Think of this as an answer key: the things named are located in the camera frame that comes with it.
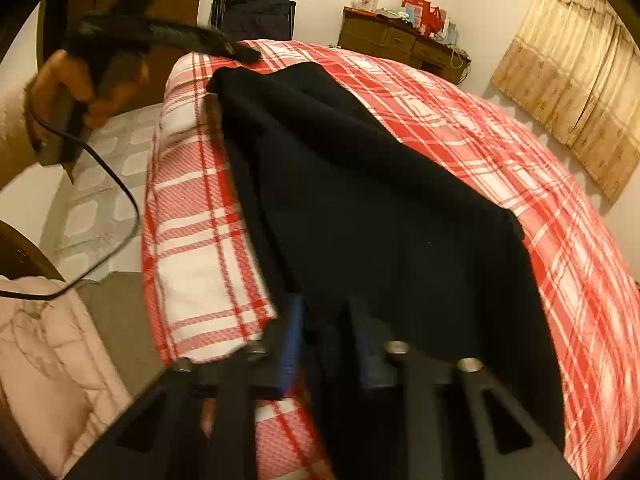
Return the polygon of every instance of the black cable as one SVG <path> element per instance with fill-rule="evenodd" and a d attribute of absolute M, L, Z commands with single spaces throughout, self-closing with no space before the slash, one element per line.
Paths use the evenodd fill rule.
<path fill-rule="evenodd" d="M 136 204 L 136 200 L 133 198 L 133 195 L 131 194 L 129 189 L 127 189 L 127 186 L 124 185 L 123 181 L 121 181 L 121 179 L 113 172 L 113 170 L 108 166 L 108 164 L 102 160 L 100 155 L 95 153 L 94 149 L 91 146 L 89 146 L 86 142 L 84 142 L 84 140 L 78 139 L 77 137 L 69 133 L 60 132 L 59 130 L 51 126 L 49 123 L 47 123 L 47 121 L 45 121 L 43 118 L 39 117 L 36 111 L 33 109 L 33 102 L 31 101 L 30 98 L 27 99 L 27 112 L 30 113 L 33 119 L 48 132 L 54 135 L 57 135 L 59 137 L 62 137 L 63 139 L 71 140 L 72 142 L 80 146 L 82 149 L 84 149 L 87 153 L 89 153 L 89 155 L 91 155 L 94 158 L 94 160 L 100 165 L 100 167 L 103 168 L 103 170 L 108 173 L 108 175 L 113 179 L 113 181 L 118 185 L 118 187 L 121 190 L 123 190 L 124 194 L 127 195 L 127 198 L 131 202 L 131 205 L 133 206 L 133 209 L 136 214 L 136 221 L 133 227 L 131 228 L 131 231 L 124 238 L 124 240 L 121 241 L 120 244 L 113 251 L 103 256 L 102 258 L 100 258 L 100 260 L 98 260 L 92 267 L 89 267 L 89 269 L 87 269 L 84 273 L 78 276 L 71 283 L 61 288 L 59 291 L 54 292 L 53 294 L 26 294 L 24 292 L 11 292 L 8 290 L 0 290 L 0 298 L 14 298 L 16 300 L 51 301 L 51 300 L 55 300 L 56 298 L 59 298 L 63 294 L 66 294 L 68 291 L 74 288 L 80 280 L 82 280 L 87 275 L 94 272 L 95 269 L 100 267 L 103 263 L 107 262 L 111 257 L 115 256 L 117 253 L 119 253 L 124 248 L 124 246 L 127 245 L 129 241 L 131 241 L 131 239 L 137 234 L 140 228 L 140 209 L 138 209 L 138 204 Z"/>
<path fill-rule="evenodd" d="M 456 86 L 460 85 L 460 83 L 462 83 L 469 76 L 470 72 L 471 72 L 471 62 L 469 62 L 469 64 L 465 67 L 465 71 L 464 71 L 465 76 L 460 81 L 458 81 L 458 84 Z"/>

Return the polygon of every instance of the beige curtain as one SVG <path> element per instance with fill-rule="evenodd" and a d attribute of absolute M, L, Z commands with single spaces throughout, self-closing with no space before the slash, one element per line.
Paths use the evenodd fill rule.
<path fill-rule="evenodd" d="M 533 0 L 491 81 L 618 198 L 640 159 L 640 51 L 606 0 Z"/>

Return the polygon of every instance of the pink puffer coat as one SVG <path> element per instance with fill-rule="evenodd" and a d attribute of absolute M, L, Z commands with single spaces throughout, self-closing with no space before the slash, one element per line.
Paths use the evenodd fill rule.
<path fill-rule="evenodd" d="M 0 278 L 3 290 L 50 294 L 60 286 Z M 0 298 L 0 442 L 21 469 L 34 454 L 42 463 L 32 472 L 44 464 L 62 478 L 129 403 L 74 291 L 51 302 Z"/>

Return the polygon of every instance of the black garment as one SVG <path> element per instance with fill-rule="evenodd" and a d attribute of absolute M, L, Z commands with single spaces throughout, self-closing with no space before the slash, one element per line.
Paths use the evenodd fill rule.
<path fill-rule="evenodd" d="M 558 360 L 516 217 L 397 142 L 315 63 L 221 68 L 210 88 L 266 285 L 276 306 L 306 299 L 303 367 L 338 477 L 406 475 L 400 397 L 354 397 L 350 296 L 429 356 L 481 359 L 562 449 Z"/>

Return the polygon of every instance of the red plaid bedsheet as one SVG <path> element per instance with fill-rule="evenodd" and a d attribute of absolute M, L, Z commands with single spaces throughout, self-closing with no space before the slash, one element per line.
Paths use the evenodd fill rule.
<path fill-rule="evenodd" d="M 262 51 L 257 72 L 318 62 L 400 142 L 518 216 L 561 366 L 565 456 L 583 480 L 604 479 L 640 428 L 640 300 L 579 184 L 521 123 L 436 76 L 295 41 L 247 43 Z M 181 58 L 154 135 L 143 270 L 165 362 L 225 356 L 275 316 L 205 90 L 218 68 L 237 65 Z M 332 478 L 299 400 L 265 402 L 256 418 L 261 479 Z"/>

